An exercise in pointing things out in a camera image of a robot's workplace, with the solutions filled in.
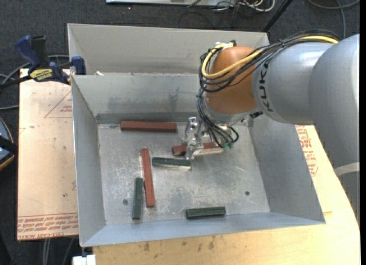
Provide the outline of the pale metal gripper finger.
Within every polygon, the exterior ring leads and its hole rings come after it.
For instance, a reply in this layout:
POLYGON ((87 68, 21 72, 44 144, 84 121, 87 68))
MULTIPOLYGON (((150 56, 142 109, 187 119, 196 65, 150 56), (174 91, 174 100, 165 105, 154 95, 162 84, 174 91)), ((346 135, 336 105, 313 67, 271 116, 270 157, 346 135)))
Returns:
POLYGON ((202 150, 202 143, 198 139, 190 140, 186 145, 185 159, 191 160, 202 150))
POLYGON ((198 130, 198 120, 196 117, 189 117, 185 131, 184 131, 184 143, 188 143, 196 138, 196 133, 198 130))

